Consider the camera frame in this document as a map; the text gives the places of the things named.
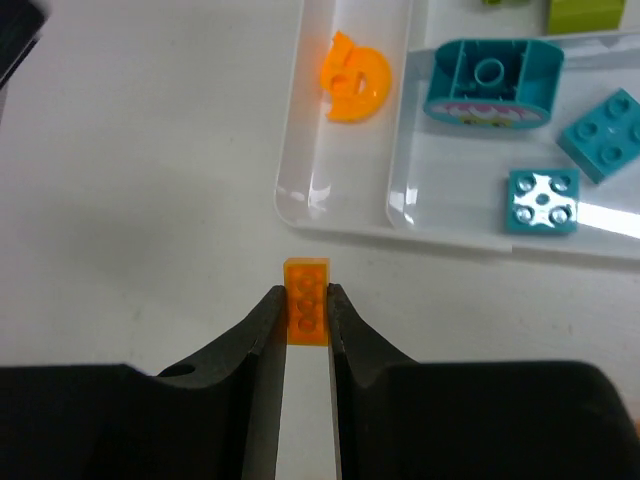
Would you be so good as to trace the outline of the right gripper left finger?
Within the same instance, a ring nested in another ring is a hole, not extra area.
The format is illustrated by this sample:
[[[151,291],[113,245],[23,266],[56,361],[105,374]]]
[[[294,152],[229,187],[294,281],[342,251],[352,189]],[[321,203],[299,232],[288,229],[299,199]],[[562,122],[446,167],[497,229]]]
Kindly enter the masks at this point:
[[[272,479],[286,362],[285,290],[271,288],[237,325],[157,377],[177,479]]]

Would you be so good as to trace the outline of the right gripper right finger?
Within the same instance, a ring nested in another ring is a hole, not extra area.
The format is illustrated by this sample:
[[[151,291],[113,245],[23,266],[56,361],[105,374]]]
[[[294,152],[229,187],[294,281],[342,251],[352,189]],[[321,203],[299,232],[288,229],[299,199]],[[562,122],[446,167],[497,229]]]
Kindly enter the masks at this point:
[[[389,372],[415,361],[362,319],[341,285],[328,287],[327,307],[337,475],[388,479]]]

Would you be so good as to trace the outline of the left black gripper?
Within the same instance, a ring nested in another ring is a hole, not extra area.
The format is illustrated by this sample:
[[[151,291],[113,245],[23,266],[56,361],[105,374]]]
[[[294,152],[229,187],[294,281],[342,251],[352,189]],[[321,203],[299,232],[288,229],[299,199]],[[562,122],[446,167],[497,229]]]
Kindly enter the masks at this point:
[[[1,0],[1,88],[31,52],[40,38],[49,10],[42,1]]]

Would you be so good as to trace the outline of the orange long lego plate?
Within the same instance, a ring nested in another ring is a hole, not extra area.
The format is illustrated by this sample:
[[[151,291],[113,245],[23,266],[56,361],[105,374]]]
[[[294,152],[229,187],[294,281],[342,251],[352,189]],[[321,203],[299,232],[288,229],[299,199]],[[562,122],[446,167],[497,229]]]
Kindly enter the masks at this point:
[[[328,258],[289,258],[283,264],[286,290],[287,342],[298,346],[327,346]]]

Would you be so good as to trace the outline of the orange curved arch piece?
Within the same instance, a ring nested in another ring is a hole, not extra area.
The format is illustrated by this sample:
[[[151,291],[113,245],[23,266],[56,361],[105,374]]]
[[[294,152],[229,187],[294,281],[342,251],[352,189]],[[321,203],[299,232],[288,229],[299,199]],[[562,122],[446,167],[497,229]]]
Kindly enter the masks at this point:
[[[392,70],[378,50],[357,45],[337,31],[326,55],[320,85],[330,98],[326,118],[333,123],[359,123],[384,105],[392,86]]]

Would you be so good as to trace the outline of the teal rounded lego brick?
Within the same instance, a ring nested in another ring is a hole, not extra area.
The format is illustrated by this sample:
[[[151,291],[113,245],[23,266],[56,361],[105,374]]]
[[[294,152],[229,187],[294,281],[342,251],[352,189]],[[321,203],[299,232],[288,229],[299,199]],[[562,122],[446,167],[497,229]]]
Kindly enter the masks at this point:
[[[542,40],[450,41],[434,53],[423,111],[455,125],[539,128],[551,120],[564,61]]]

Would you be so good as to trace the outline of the teal square lego brick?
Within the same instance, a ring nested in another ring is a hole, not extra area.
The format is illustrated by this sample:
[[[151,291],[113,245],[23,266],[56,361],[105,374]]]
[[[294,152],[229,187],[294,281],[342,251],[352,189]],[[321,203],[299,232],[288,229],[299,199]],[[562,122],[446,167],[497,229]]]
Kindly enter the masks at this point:
[[[600,184],[639,158],[639,103],[618,89],[563,129],[557,144]]]

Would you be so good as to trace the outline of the lime green lego brick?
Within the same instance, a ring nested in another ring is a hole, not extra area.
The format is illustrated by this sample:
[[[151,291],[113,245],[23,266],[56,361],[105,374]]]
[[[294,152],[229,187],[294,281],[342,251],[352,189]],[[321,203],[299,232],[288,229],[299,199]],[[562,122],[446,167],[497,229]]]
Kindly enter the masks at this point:
[[[506,8],[526,5],[530,0],[482,0],[482,4],[492,8]]]
[[[552,0],[547,33],[562,35],[616,30],[625,7],[625,0]]]

